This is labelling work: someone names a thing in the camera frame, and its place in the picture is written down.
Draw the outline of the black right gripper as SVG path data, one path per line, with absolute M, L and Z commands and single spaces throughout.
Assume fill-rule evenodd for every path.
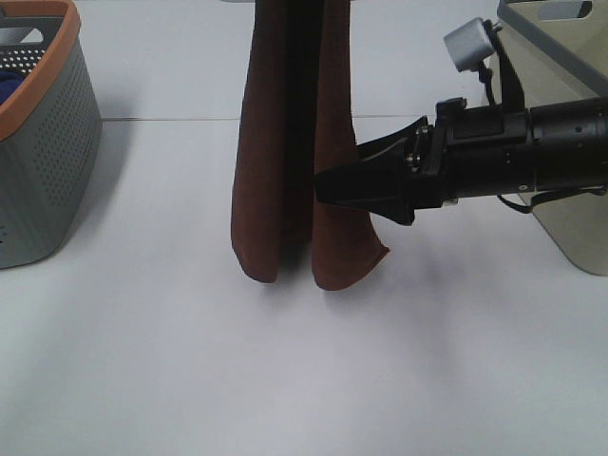
M 529 109 L 509 112 L 500 104 L 468 108 L 466 99 L 454 98 L 436 105 L 430 139 L 423 141 L 428 129 L 428 117 L 422 116 L 358 144 L 357 162 L 314 176 L 316 199 L 410 226 L 414 209 L 537 187 Z M 407 163 L 420 167 L 409 174 Z

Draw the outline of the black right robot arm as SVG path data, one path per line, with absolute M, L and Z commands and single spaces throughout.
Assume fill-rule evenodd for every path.
M 529 214 L 540 204 L 607 192 L 607 101 L 509 112 L 440 102 L 425 117 L 357 147 L 358 159 L 319 172 L 319 202 L 410 226 L 415 213 L 459 199 L 496 196 Z

